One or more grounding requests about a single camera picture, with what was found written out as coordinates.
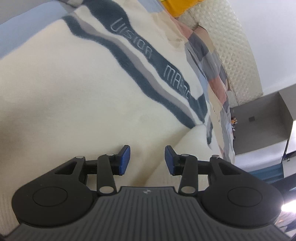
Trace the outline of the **white fluffy striped sweater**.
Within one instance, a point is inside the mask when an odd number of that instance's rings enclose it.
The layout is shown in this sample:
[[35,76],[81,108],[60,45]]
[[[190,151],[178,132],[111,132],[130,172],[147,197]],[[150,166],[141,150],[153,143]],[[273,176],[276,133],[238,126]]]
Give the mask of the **white fluffy striped sweater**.
[[1,59],[1,231],[18,188],[76,156],[131,148],[123,186],[176,186],[164,149],[220,154],[191,29],[148,1],[90,1]]

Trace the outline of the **grey wall cabinet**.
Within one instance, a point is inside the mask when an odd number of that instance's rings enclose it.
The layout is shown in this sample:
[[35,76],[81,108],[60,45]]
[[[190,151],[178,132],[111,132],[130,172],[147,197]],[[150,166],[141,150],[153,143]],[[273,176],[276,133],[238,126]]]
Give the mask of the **grey wall cabinet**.
[[273,183],[295,173],[295,85],[231,109],[235,164]]

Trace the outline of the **yellow pump bottle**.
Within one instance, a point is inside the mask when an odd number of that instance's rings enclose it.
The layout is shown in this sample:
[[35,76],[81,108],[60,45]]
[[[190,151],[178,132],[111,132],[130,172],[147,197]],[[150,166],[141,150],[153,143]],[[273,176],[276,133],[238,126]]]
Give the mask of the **yellow pump bottle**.
[[231,118],[231,124],[236,125],[237,124],[237,118],[235,118],[235,117]]

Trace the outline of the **cream quilted headboard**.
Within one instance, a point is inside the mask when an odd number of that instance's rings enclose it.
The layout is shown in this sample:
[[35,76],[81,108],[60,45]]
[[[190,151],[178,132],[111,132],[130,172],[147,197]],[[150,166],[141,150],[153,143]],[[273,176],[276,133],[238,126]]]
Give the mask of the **cream quilted headboard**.
[[207,30],[229,78],[231,107],[263,95],[253,52],[229,1],[202,1],[177,19],[192,29],[200,25]]

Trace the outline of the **yellow crown cushion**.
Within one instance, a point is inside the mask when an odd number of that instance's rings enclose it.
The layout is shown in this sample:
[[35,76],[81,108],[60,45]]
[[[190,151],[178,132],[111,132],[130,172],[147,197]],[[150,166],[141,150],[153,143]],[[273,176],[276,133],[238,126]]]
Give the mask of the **yellow crown cushion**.
[[186,10],[201,2],[203,0],[161,0],[168,13],[174,18],[179,17]]

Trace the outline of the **patchwork plaid quilt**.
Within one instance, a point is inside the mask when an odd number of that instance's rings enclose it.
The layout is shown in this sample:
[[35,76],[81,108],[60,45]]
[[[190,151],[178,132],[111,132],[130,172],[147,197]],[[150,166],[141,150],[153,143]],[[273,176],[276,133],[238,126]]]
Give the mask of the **patchwork plaid quilt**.
[[[90,1],[50,1],[17,16],[5,16],[4,22],[1,23],[1,59],[18,49],[45,27],[88,2]],[[148,9],[153,10],[158,6],[166,10],[159,1],[148,1]],[[221,151],[220,155],[225,160],[233,162],[233,134],[227,96],[228,78],[207,31],[202,27],[191,31],[189,45],[194,53],[194,60],[204,72],[210,87],[208,91],[211,104],[210,119]]]

